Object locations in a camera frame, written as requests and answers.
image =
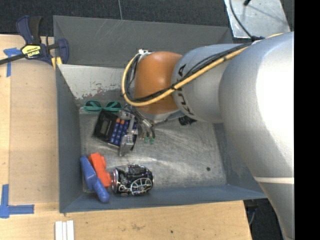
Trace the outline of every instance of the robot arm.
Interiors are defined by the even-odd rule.
[[[122,79],[125,100],[152,123],[170,115],[224,123],[288,240],[295,239],[293,43],[290,32],[183,56],[155,52],[138,62],[142,51]],[[136,77],[133,96],[130,75]]]

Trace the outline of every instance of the orange plastic tool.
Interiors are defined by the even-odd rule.
[[[108,188],[111,185],[111,176],[106,171],[106,160],[99,152],[92,153],[88,156],[88,160],[95,170],[96,175],[101,180],[103,186]]]

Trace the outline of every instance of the green sunglasses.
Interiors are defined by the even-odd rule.
[[[105,110],[116,114],[122,109],[122,105],[116,100],[111,100],[103,107],[100,101],[91,99],[84,103],[83,109],[89,113],[99,113]]]

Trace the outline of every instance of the bin floor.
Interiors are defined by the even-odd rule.
[[[118,150],[92,138],[98,114],[79,110],[81,155],[104,155],[106,170],[139,164],[151,170],[154,188],[184,188],[227,183],[214,125],[195,122],[182,126],[178,119],[155,127],[154,144],[137,139],[133,151],[118,156]]]

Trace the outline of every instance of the wooden table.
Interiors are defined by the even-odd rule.
[[[4,49],[18,35],[0,35]],[[34,214],[0,218],[0,239],[53,240],[56,221],[74,221],[76,240],[251,240],[243,201],[59,213],[56,83],[53,67],[20,59],[0,66],[0,187],[9,204],[34,204]]]

